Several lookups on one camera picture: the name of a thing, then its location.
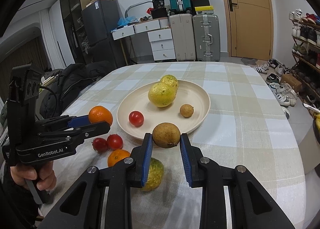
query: refrigerator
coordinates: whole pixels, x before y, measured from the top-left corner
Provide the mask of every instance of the refrigerator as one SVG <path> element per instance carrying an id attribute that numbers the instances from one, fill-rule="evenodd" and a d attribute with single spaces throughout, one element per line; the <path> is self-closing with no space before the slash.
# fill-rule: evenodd
<path id="1" fill-rule="evenodd" d="M 90 45 L 88 54 L 93 62 L 107 60 L 115 69 L 126 66 L 120 41 L 113 40 L 111 34 L 120 19 L 116 1 L 97 0 L 82 11 L 82 18 Z M 123 46 L 127 55 L 125 42 Z"/>

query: table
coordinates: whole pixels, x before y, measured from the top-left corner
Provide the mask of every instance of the table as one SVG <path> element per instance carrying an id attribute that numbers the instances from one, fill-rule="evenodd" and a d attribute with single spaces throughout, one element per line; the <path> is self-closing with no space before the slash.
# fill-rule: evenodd
<path id="1" fill-rule="evenodd" d="M 86 115 L 96 105 L 111 110 L 110 134 L 124 140 L 131 151 L 141 142 L 123 132 L 116 121 L 122 99 L 133 90 L 172 74 L 203 87 L 211 98 L 208 116 L 189 135 L 192 145 L 219 165 L 246 166 L 276 200 L 296 228 L 305 216 L 306 187 L 303 165 L 292 129 L 262 77 L 251 67 L 220 62 L 168 62 L 126 66 L 97 82 L 64 114 Z M 88 166 L 107 167 L 110 151 L 99 155 L 92 139 L 77 154 L 54 162 L 57 187 L 54 203 Z M 199 228 L 201 189 L 191 189 L 185 179 L 180 149 L 154 147 L 152 156 L 165 167 L 164 179 L 152 192 L 132 189 L 133 228 Z M 53 205 L 45 205 L 44 215 Z M 230 212 L 227 212 L 231 228 Z"/>

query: cherry tomato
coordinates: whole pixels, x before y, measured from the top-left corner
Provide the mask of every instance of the cherry tomato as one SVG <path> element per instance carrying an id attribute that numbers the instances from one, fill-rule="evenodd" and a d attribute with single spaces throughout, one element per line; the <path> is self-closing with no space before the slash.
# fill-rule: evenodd
<path id="1" fill-rule="evenodd" d="M 123 140 L 122 138 L 117 134 L 111 134 L 107 138 L 107 143 L 109 148 L 113 150 L 121 149 L 123 146 Z"/>
<path id="2" fill-rule="evenodd" d="M 108 143 L 106 139 L 103 138 L 94 138 L 92 142 L 92 147 L 95 151 L 99 153 L 105 152 L 108 150 Z"/>
<path id="3" fill-rule="evenodd" d="M 144 122 L 143 114 L 139 111 L 133 111 L 129 114 L 129 122 L 134 126 L 140 126 Z"/>

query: plaid tablecloth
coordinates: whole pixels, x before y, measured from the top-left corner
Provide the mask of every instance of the plaid tablecloth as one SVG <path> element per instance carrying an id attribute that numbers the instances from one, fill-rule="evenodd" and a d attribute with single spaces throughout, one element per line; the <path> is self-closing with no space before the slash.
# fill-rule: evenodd
<path id="1" fill-rule="evenodd" d="M 109 134 L 119 134 L 124 140 L 124 149 L 131 151 L 141 142 L 127 135 L 117 124 L 118 106 L 130 92 L 158 81 L 166 74 L 200 85 L 211 98 L 208 116 L 200 127 L 189 134 L 191 144 L 219 165 L 230 168 L 246 166 L 295 227 L 301 229 L 306 188 L 297 142 L 272 92 L 249 66 L 175 62 L 123 67 L 97 82 L 64 114 L 81 116 L 88 114 L 96 105 L 105 106 L 114 117 Z M 107 167 L 107 157 L 111 151 L 100 155 L 92 149 L 91 142 L 92 139 L 89 139 L 80 145 L 76 155 L 54 162 L 58 179 L 53 191 L 54 203 L 88 166 Z M 160 187 L 152 192 L 132 189 L 133 228 L 199 228 L 201 189 L 188 186 L 179 147 L 154 147 L 152 156 L 164 164 L 164 179 Z M 42 207 L 44 215 L 53 204 Z M 228 228 L 231 228 L 229 211 L 227 215 Z"/>

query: beige plate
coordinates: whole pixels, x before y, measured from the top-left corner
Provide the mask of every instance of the beige plate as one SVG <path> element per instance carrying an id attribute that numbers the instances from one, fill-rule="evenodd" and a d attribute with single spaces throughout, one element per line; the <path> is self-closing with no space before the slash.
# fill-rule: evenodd
<path id="1" fill-rule="evenodd" d="M 156 107 L 148 99 L 148 92 L 154 83 L 144 85 L 127 95 L 119 105 L 117 121 L 119 126 L 129 135 L 143 140 L 146 132 L 161 123 L 175 124 L 181 133 L 190 133 L 196 129 L 206 118 L 210 109 L 210 97 L 207 92 L 195 83 L 179 80 L 179 89 L 175 100 L 167 107 Z M 180 115 L 180 107 L 190 104 L 194 108 L 191 117 Z M 139 111 L 144 116 L 144 123 L 135 127 L 129 122 L 129 114 Z"/>

